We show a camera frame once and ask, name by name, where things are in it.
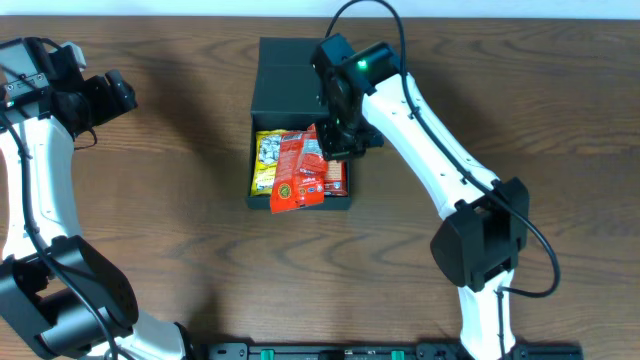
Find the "red orange snack box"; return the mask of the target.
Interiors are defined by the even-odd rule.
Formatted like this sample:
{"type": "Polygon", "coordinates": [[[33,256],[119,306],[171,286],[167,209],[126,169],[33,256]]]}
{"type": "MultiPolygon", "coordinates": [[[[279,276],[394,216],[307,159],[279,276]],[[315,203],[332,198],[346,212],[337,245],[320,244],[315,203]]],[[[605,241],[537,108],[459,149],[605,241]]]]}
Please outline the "red orange snack box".
{"type": "Polygon", "coordinates": [[[324,194],[326,196],[344,197],[348,195],[347,172],[344,162],[329,161],[324,176],[324,194]]]}

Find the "red snack pouch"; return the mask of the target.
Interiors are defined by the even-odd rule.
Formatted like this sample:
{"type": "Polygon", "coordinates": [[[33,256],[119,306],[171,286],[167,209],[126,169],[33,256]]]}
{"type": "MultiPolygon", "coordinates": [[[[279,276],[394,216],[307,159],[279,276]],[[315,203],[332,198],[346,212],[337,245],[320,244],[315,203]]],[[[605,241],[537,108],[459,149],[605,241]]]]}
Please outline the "red snack pouch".
{"type": "Polygon", "coordinates": [[[324,177],[328,162],[314,125],[282,135],[279,160],[270,197],[272,213],[320,205],[325,199],[324,177]]]}

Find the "dark green gift box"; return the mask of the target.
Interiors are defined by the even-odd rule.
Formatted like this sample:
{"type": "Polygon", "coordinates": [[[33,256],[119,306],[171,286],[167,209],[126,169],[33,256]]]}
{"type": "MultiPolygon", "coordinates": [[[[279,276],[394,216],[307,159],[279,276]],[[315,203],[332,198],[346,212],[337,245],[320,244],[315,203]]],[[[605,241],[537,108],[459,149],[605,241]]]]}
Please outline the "dark green gift box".
{"type": "MultiPolygon", "coordinates": [[[[256,158],[256,132],[284,129],[304,131],[324,120],[329,113],[318,99],[320,81],[310,63],[319,41],[314,38],[262,38],[259,62],[250,109],[251,146],[247,206],[270,209],[270,195],[252,196],[251,183],[256,158]]],[[[348,195],[326,196],[320,205],[306,207],[319,210],[347,210],[351,206],[349,164],[346,161],[348,195]]]]}

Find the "yellow Hacks candy bag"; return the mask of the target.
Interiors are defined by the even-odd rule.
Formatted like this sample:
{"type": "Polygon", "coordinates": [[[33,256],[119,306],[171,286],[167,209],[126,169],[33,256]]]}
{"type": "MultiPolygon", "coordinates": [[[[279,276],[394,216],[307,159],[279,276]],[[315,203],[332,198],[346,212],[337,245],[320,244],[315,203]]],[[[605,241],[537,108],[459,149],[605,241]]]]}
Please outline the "yellow Hacks candy bag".
{"type": "Polygon", "coordinates": [[[256,132],[256,158],[251,195],[270,195],[272,192],[284,129],[256,132]]]}

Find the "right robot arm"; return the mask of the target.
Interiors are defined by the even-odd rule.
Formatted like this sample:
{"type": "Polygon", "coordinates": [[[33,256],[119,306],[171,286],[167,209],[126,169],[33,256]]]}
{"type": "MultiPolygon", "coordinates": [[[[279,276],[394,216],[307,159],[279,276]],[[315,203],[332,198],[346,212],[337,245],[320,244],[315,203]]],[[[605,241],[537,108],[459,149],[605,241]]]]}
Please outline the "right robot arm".
{"type": "Polygon", "coordinates": [[[328,118],[316,125],[322,154],[344,161],[389,141],[419,178],[442,219],[430,249],[460,299],[460,342],[474,359],[499,359],[515,345],[506,294],[526,228],[499,206],[528,210],[522,182],[502,182],[476,161],[426,104],[387,43],[354,51],[340,34],[323,39],[310,63],[328,118]]]}

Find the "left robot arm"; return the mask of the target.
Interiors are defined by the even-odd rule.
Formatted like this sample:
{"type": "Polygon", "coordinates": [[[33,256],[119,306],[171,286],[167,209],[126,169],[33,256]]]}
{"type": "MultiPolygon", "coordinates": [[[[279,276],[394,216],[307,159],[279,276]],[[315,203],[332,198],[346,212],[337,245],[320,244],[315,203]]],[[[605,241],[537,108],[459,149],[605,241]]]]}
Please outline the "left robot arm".
{"type": "Polygon", "coordinates": [[[85,66],[71,42],[24,37],[1,46],[2,318],[42,359],[190,359],[185,328],[142,311],[126,276],[83,238],[76,138],[137,105],[120,72],[85,78],[85,66]]]}

